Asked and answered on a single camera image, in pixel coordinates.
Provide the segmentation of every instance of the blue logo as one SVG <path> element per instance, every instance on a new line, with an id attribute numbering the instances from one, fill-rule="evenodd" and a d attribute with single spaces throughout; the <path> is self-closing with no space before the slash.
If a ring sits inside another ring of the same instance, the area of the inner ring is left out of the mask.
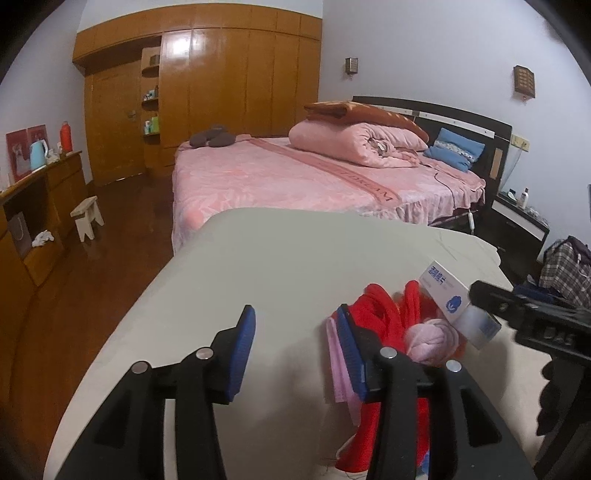
<path id="1" fill-rule="evenodd" d="M 461 304 L 462 298 L 456 295 L 446 303 L 445 308 L 449 313 L 456 313 Z"/>

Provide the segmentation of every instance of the light blue pitcher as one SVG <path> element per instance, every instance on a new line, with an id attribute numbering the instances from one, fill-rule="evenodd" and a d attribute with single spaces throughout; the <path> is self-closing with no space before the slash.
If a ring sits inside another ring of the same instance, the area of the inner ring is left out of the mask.
<path id="1" fill-rule="evenodd" d="M 47 143 L 45 140 L 37 140 L 31 144 L 31 170 L 41 168 L 46 163 Z"/>

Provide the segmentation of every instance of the white wall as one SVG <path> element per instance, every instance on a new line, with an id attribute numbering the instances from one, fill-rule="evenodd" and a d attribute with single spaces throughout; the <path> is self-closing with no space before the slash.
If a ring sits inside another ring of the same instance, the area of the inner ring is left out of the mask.
<path id="1" fill-rule="evenodd" d="M 346 57 L 359 57 L 352 80 Z M 518 64 L 535 73 L 537 98 L 527 103 L 512 94 Z M 524 0 L 324 0 L 319 95 L 423 100 L 512 125 L 531 150 L 506 188 L 530 188 L 549 241 L 574 235 L 591 244 L 591 86 Z"/>
<path id="2" fill-rule="evenodd" d="M 88 162 L 84 124 L 84 76 L 72 63 L 76 27 L 85 1 L 66 0 L 33 32 L 0 83 L 0 188 L 10 171 L 7 132 L 45 124 L 50 147 L 60 140 L 63 121 L 72 128 L 74 149 L 83 150 L 86 181 Z"/>
<path id="3" fill-rule="evenodd" d="M 78 31 L 151 8 L 206 3 L 262 5 L 322 17 L 322 0 L 88 0 Z"/>

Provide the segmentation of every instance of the white tabletop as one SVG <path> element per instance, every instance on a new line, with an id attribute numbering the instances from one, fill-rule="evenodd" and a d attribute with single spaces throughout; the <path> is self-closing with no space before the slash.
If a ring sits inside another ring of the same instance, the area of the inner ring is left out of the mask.
<path id="1" fill-rule="evenodd" d="M 319 456 L 351 434 L 334 405 L 324 319 L 353 303 L 369 283 L 403 291 L 437 260 L 465 285 L 511 288 L 491 245 L 462 233 L 347 213 L 236 209 L 208 221 L 128 312 L 82 379 L 51 445 L 53 480 L 86 423 L 129 367 L 176 363 L 234 326 L 245 304 L 256 336 L 242 391 L 216 406 L 228 478 L 302 480 Z M 505 325 L 463 363 L 491 398 L 530 458 L 540 369 L 549 357 L 519 346 Z M 173 428 L 167 421 L 167 431 Z M 165 441 L 167 479 L 174 446 Z"/>

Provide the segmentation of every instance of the headboard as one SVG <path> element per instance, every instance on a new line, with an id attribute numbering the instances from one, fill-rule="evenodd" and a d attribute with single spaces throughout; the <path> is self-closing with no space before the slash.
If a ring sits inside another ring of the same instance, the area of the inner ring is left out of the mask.
<path id="1" fill-rule="evenodd" d="M 486 181 L 485 202 L 491 205 L 501 184 L 512 127 L 492 118 L 436 103 L 416 102 L 400 98 L 354 96 L 353 101 L 375 105 L 411 118 L 429 135 L 429 145 L 437 139 L 441 128 L 486 145 L 471 170 Z"/>

